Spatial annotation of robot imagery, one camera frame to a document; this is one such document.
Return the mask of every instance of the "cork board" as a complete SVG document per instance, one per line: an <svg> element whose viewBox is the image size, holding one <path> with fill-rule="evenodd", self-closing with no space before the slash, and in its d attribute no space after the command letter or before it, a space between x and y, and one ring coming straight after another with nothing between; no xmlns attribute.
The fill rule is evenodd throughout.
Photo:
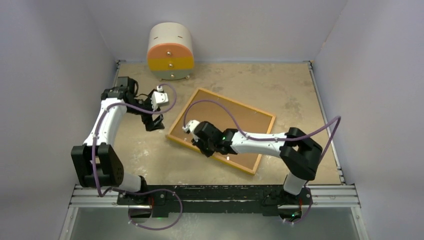
<svg viewBox="0 0 424 240"><path fill-rule="evenodd" d="M187 104L172 124L166 137L199 153L200 150L191 143L191 136L184 133L182 129L184 112L193 102L198 100L214 100L221 103L234 115L241 129L250 133L270 133L276 119L274 114L243 104L207 89L198 88L191 95ZM191 107L186 118L187 122L190 120L197 120L199 122L208 121L221 131L236 128L231 117L220 106L212 102L201 102ZM243 153L224 156L216 152L210 158L254 175L258 169L262 155Z"/></svg>

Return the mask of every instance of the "gray wall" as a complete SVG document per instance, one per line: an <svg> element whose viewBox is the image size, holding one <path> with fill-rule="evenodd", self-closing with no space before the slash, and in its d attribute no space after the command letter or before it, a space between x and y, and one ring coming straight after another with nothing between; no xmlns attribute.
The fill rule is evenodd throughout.
<svg viewBox="0 0 424 240"><path fill-rule="evenodd" d="M347 0L86 0L116 59L146 59L150 29L185 25L198 61L305 61Z"/></svg>
<svg viewBox="0 0 424 240"><path fill-rule="evenodd" d="M58 239L114 61L82 0L0 2L0 239Z"/></svg>
<svg viewBox="0 0 424 240"><path fill-rule="evenodd" d="M349 0L314 64L371 239L424 235L424 1Z"/></svg>

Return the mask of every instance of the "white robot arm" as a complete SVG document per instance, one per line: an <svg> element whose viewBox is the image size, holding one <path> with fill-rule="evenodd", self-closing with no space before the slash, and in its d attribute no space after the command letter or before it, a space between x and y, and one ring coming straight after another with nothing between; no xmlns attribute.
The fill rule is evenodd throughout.
<svg viewBox="0 0 424 240"><path fill-rule="evenodd" d="M290 170L283 189L295 196L301 192L307 181L315 179L323 151L322 147L311 138L299 141L278 140L306 135L295 127L291 127L288 132L282 133L245 132L242 134L237 129L228 128L225 131L220 131L210 122L191 120L182 129L185 133L192 135L192 144L198 147L200 152L207 157L218 152L223 155L256 153L281 158Z"/></svg>
<svg viewBox="0 0 424 240"><path fill-rule="evenodd" d="M90 154L93 148L95 148L95 156L100 161L96 164L100 186L115 187L128 192L138 192L146 186L146 181L142 176L124 172L124 167L113 149L115 137L121 120L127 112L141 115L141 121L145 125L146 131L164 129L162 114L153 120L151 114L126 107L124 104L130 104L150 112L160 111L160 107L169 104L169 98L161 86L157 86L147 94L145 100L137 99L138 90L138 83L134 79L119 77L115 87L106 89L101 94L100 112L90 135L82 145L74 146L71 151L72 161L81 186L96 187L91 163L95 160ZM106 112L101 124L98 125L105 110L114 104L116 105Z"/></svg>

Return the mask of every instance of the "wooden frame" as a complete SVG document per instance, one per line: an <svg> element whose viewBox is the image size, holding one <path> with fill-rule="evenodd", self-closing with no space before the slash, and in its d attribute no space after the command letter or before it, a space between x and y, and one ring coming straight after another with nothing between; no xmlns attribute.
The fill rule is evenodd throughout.
<svg viewBox="0 0 424 240"><path fill-rule="evenodd" d="M180 121L180 119L183 117L184 112L185 112L185 111L186 111L186 109L189 107L189 105L193 102L193 99L196 97L196 95L199 93L199 91L203 91L203 92L205 92L205 93L207 93L207 94L214 95L214 96L216 96L216 97L218 97L218 98L221 98L221 99L227 100L227 101L229 101L229 102L233 102L233 103L235 103L235 104L237 104L237 105L240 105L240 106L243 106L243 107L249 108L249 109L251 109L251 110L253 110L253 111L257 112L257 113L261 113L261 114L263 114L263 115L269 116L269 117L270 117L270 122L269 122L269 126L268 126L268 128L267 128L266 133L267 133L267 134L269 134L269 133L271 132L271 129L272 129L272 127L273 127L273 125L274 125L274 122L275 122L275 119L276 119L276 116L275 116L274 114L271 114L271 113L269 113L269 112L263 111L263 110L258 109L258 108L256 108L256 107L253 107L253 106L250 106L250 105L247 105L247 104L241 103L241 102L239 102L239 101L237 101L237 100L231 99L231 98L229 98L229 97L226 97L226 96L220 95L220 94L218 94L218 93L215 93L215 92L212 92L212 91L209 91L209 90L207 90L207 89L204 89L204 88L199 87L199 88L197 88L197 89L194 91L194 93L193 93L193 94L191 95L191 97L188 99L188 101L187 101L187 103L185 104L184 108L183 108L183 109L182 109L182 111L179 113L179 115L178 115L178 117L176 118L176 120L174 121L174 123L171 125L170 130L169 130L169 133L166 135L166 137L167 137L168 139L170 139L170 140L172 140L172 141L174 141L174 142L176 142L176 143L178 143L178 144L181 144L181 145L183 145L183 146L189 147L190 149L192 149L192 150L194 150L194 151L196 151L196 152L200 153L200 150L199 150L197 147L193 146L191 143L186 142L186 141L184 141L184 140L182 140L182 139L180 139L180 138L178 138L178 137L175 137L175 136L171 135L171 133L173 132L173 130L174 130L174 129L175 129L175 127L177 126L178 122L179 122L179 121ZM238 169L240 169L240 170L242 170L242 171L244 171L244 172L246 172L246 173L249 173L249 174L254 175L254 174L256 173L257 169L258 169L259 163L261 162L262 155L261 155L261 154L258 154L258 156L257 156L257 158L256 158L256 162L254 163L253 169L250 169L250 168L248 168L248 167L245 167L245 166L243 166L243 165L241 165L241 164L238 164L238 163L236 163L236 162L228 161L228 160L227 160L227 159L225 159L224 157L222 157L222 156L217 156L217 155L215 155L215 154L214 154L214 155L212 155L212 156L211 156L211 158L216 159L216 160L219 160L219 161L221 161L221 162L223 162L223 163L225 163L225 164L227 164L227 165L233 166L233 167L235 167L235 168L238 168Z"/></svg>

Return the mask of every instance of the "cable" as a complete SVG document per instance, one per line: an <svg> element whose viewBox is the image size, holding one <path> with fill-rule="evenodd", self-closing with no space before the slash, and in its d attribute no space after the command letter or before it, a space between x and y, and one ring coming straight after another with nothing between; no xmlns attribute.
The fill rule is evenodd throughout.
<svg viewBox="0 0 424 240"><path fill-rule="evenodd" d="M99 131L100 131L100 126L102 125L102 122L103 122L106 114L108 113L108 111L111 108L113 108L115 106L126 106L127 108L132 108L132 109L135 109L135 110L140 111L140 112L145 113L145 114L164 114L164 113L168 112L169 110L171 110L175 106L175 103L177 102L177 91L175 90L175 88L172 85L167 84L167 83L162 83L162 84L159 85L159 87L161 87L161 86L170 87L172 89L173 95L174 95L173 102L172 102L171 106L169 106L165 110L148 111L148 110L133 106L131 104L125 103L125 102L117 102L117 103L113 103L113 104L107 106L106 109L103 111L103 113L100 115L100 118L98 119L98 122L97 122L97 124L94 128L94 137L93 137L92 147L91 147L91 165L92 165L92 171L93 171L93 175L94 175L95 187L97 189L97 193L98 193L99 197L104 197L106 195L106 193L108 191L110 191L111 189L114 190L114 191L117 190L117 189L109 187L104 192L102 192L102 189L100 187L100 182L99 182L99 175L97 174L97 167L96 167L97 137L98 137L98 134L99 134ZM147 195L147 194L151 194L151 193L155 193L155 192L160 192L160 191L170 192L178 200L179 206L180 206L180 211L179 211L179 215L178 215L177 219L173 223L171 223L170 225L165 226L165 227L160 227L160 228L152 228L152 227L142 226L138 223L137 223L136 226L141 227L141 228L145 228L145 229L149 229L149 230L164 230L164 229L168 229L168 228L174 226L180 220L181 216L183 215L183 202L181 201L181 199L178 197L178 195L175 192L168 190L168 189L156 189L156 190L147 191L147 192L126 192L126 193L131 194L131 195L136 195L136 196L143 196L143 195Z"/></svg>
<svg viewBox="0 0 424 240"><path fill-rule="evenodd" d="M144 93L140 93L140 94L138 94L137 96L135 96L136 98L138 98L138 97L140 97L140 96L146 96L146 97L149 97L149 95L147 95L147 94L144 94Z"/></svg>
<svg viewBox="0 0 424 240"><path fill-rule="evenodd" d="M309 187L306 187L306 186L304 186L304 188L309 192L309 195L310 195L309 206L307 207L306 212L304 214L302 214L302 216L297 221L291 221L291 222L283 221L283 223L288 223L288 224L292 224L292 225L298 224L298 223L302 222L303 220L305 220L306 216L311 211L311 208L312 208L312 193L311 193L311 189Z"/></svg>
<svg viewBox="0 0 424 240"><path fill-rule="evenodd" d="M131 218L131 214L130 214L131 211L129 209L128 210L129 223L132 223L133 225L135 225L137 227L140 227L140 228L143 228L143 229L147 229L147 230L153 230L153 231L159 231L159 230L169 229L172 226L174 226L175 224L177 224L177 222L183 216L183 202L181 201L180 197L174 191L171 191L169 189L163 188L163 189L155 189L155 190L146 191L146 192L134 192L134 193L129 193L129 194L136 195L136 196L143 196L143 195L152 194L152 193L161 192L161 191L165 191L165 192L171 193L178 200L178 203L179 203L179 214L178 214L176 220L173 223L169 224L168 226L164 226L164 227L155 228L155 227L143 226L143 225L138 224L138 223L136 223L136 222L133 221L133 219Z"/></svg>
<svg viewBox="0 0 424 240"><path fill-rule="evenodd" d="M314 135L318 134L319 132L321 132L322 130L324 130L324 129L328 128L328 127L329 127L329 126L331 126L334 122L336 122L336 124L335 124L335 126L334 126L334 129L333 129L333 132L332 132L331 136L329 137L328 142L327 142L327 144L325 145L325 148L324 148L324 150L322 151L322 154L321 154L321 156L320 156L320 158L319 158L319 163L321 163L321 160L323 159L324 155L326 154L326 152L327 152L327 150L328 150L328 148L329 148L329 146L330 146L330 144L331 144L331 141L333 140L334 134L336 133L337 128L339 127L340 120L342 119L342 117L341 117L341 116L336 116L335 118L331 119L331 120L330 120L327 124L325 124L324 126L322 126L322 127L318 128L317 130L315 130L315 131L313 131L313 132L311 132L311 133L309 133L309 134L306 134L306 135L304 135L304 136L300 136L300 137L295 137L295 138L279 138L279 137L277 137L277 138L256 138L256 137L252 137L252 136L247 135L247 134L246 134L246 133L242 130L242 128L240 127L239 123L236 121L236 118L233 116L233 114L231 114L231 112L228 110L228 108L226 108L224 105L222 105L221 103L219 103L219 102L217 102L217 101L209 100L209 99L204 99L204 100L198 100L198 101L195 101L195 102L193 102L192 104L190 104L190 106L188 106L188 107L187 107L187 109L186 109L186 110L185 110L185 112L184 112L184 117L183 117L183 119L182 119L182 125L183 125L184 127L186 126L186 118L187 118L187 113L189 112L189 110L190 110L190 109L191 109L194 105L196 105L196 104L198 104L198 103L204 103L204 102L209 102L209 103L216 104L216 105L220 106L222 109L224 109L224 110L226 111L226 113L227 113L227 114L231 117L231 119L232 119L232 121L234 122L234 124L235 124L235 126L236 126L237 130L238 130L238 131L239 131L239 132L240 132L240 133L241 133L244 137L246 137L247 139L254 140L254 141L287 141L287 142L300 141L300 140L307 139L307 138L310 138L310 137L312 137L312 136L314 136Z"/></svg>
<svg viewBox="0 0 424 240"><path fill-rule="evenodd" d="M135 90L134 95L137 95L139 93L139 82L135 81L135 86L137 86L137 90Z"/></svg>

